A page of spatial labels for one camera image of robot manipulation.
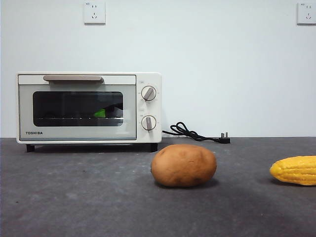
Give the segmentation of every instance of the electrical socket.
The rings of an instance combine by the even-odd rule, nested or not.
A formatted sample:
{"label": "electrical socket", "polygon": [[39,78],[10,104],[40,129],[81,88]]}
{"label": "electrical socket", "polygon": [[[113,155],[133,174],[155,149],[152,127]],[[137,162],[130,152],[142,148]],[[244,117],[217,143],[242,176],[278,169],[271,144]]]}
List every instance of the electrical socket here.
{"label": "electrical socket", "polygon": [[87,1],[83,5],[83,22],[85,24],[105,24],[105,3]]}
{"label": "electrical socket", "polygon": [[314,25],[316,24],[316,3],[297,4],[297,24]]}

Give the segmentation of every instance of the brown potato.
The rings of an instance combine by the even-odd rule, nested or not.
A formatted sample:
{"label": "brown potato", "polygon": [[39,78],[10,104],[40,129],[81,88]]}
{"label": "brown potato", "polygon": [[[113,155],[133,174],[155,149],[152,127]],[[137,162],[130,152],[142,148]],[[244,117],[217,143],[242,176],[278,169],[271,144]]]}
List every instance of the brown potato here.
{"label": "brown potato", "polygon": [[169,187],[190,187],[205,183],[216,171],[210,150],[194,145],[170,145],[159,151],[151,164],[154,179]]}

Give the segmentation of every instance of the corn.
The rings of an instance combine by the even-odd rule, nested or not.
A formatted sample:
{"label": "corn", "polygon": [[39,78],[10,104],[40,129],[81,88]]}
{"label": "corn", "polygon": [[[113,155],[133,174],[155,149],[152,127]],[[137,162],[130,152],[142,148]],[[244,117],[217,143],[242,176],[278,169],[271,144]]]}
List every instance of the corn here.
{"label": "corn", "polygon": [[271,166],[270,173],[282,182],[316,185],[316,156],[281,159]]}

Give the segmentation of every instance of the black power cord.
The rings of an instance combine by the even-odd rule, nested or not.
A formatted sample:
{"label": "black power cord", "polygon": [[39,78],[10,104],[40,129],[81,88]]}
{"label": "black power cord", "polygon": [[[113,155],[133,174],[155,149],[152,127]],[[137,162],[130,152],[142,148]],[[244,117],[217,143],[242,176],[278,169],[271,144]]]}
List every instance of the black power cord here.
{"label": "black power cord", "polygon": [[219,142],[223,144],[227,144],[231,142],[231,139],[228,137],[227,132],[226,132],[226,136],[224,136],[224,133],[222,133],[221,137],[219,138],[203,137],[203,136],[198,135],[195,131],[189,131],[183,122],[177,122],[176,125],[171,125],[170,129],[174,132],[167,132],[167,131],[162,131],[162,132],[170,134],[170,135],[176,135],[176,136],[185,135],[199,142],[205,141],[205,140],[211,140],[211,141]]}

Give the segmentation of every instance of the oven window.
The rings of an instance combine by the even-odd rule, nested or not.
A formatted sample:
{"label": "oven window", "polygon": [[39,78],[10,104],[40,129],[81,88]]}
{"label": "oven window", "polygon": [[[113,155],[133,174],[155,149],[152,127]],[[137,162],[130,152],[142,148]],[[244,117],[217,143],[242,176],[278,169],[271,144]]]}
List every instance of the oven window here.
{"label": "oven window", "polygon": [[121,126],[123,94],[117,91],[37,91],[33,123],[38,127]]}

